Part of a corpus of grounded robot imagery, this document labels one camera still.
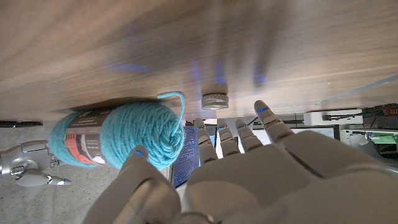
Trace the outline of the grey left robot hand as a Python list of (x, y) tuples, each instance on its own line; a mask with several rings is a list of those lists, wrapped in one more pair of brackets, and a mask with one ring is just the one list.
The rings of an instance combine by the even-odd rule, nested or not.
[(200, 166), (183, 195), (137, 146), (85, 223), (397, 222), (397, 176), (390, 167), (322, 134), (294, 133), (261, 100), (254, 109), (270, 144), (240, 119), (236, 142), (221, 120), (219, 158), (196, 119)]

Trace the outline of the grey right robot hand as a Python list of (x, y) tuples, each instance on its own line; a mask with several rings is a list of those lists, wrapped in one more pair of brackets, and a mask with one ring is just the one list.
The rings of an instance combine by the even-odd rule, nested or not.
[(71, 185), (69, 179), (45, 173), (61, 164), (46, 140), (22, 142), (1, 152), (1, 177), (12, 176), (23, 187)]

